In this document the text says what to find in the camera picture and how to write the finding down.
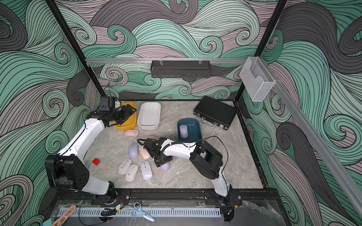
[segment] clear plastic holder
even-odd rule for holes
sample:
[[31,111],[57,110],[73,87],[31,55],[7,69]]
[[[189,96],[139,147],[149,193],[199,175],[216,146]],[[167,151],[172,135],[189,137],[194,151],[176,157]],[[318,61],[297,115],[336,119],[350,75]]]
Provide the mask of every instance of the clear plastic holder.
[[267,62],[259,57],[248,57],[240,78],[253,102],[263,101],[275,84]]

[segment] pink mouse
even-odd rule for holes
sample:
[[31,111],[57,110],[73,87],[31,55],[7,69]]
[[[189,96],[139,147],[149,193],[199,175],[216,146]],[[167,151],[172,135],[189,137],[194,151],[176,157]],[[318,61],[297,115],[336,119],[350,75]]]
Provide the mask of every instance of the pink mouse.
[[136,137],[138,136],[138,130],[136,129],[129,129],[129,130],[126,130],[123,135],[125,137]]

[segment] blue tray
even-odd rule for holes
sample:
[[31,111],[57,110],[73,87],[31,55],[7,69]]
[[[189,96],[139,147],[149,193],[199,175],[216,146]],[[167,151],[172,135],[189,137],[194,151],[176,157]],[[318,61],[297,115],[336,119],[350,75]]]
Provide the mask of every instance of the blue tray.
[[[187,126],[187,132],[189,136],[187,138],[181,138],[180,137],[180,126],[186,125]],[[197,119],[188,118],[188,119],[180,119],[177,122],[177,134],[178,134],[178,141],[180,142],[197,142],[202,139],[201,135],[201,129],[200,129],[200,123]]]

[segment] white vented strip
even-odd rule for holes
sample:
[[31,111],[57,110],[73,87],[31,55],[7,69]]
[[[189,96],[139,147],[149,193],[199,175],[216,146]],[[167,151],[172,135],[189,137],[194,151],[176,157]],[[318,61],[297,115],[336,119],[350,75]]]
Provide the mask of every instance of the white vented strip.
[[[57,217],[61,217],[68,208],[60,208]],[[81,208],[81,217],[101,217],[101,211],[104,208],[98,207],[85,207]],[[130,210],[133,208],[123,208],[113,217],[133,217],[130,215]],[[78,210],[76,208],[71,217],[78,217]],[[171,207],[142,207],[142,210],[152,217],[221,217],[219,208],[171,208]]]

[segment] yellow bowl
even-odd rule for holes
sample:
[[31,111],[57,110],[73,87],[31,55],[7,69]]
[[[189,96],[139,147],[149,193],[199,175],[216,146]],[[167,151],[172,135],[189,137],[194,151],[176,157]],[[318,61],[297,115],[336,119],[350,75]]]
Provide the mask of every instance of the yellow bowl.
[[[132,107],[136,108],[136,104],[133,102],[123,103],[123,105],[131,105]],[[137,126],[137,112],[135,112],[127,121],[125,121],[122,125],[115,125],[117,129],[120,131],[134,129]]]

